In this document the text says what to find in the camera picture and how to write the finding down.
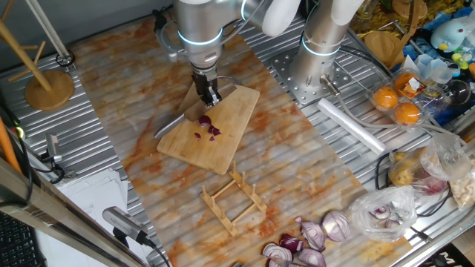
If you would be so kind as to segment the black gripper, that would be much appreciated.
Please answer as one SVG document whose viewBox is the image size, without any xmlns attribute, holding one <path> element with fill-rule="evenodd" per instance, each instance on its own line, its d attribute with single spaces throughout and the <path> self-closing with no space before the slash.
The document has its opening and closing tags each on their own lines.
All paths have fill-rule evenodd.
<svg viewBox="0 0 475 267">
<path fill-rule="evenodd" d="M 206 107 L 217 105 L 222 97 L 217 91 L 217 67 L 213 64 L 210 67 L 198 67 L 191 65 L 193 70 L 193 81 L 196 85 L 197 95 L 205 103 Z"/>
</svg>

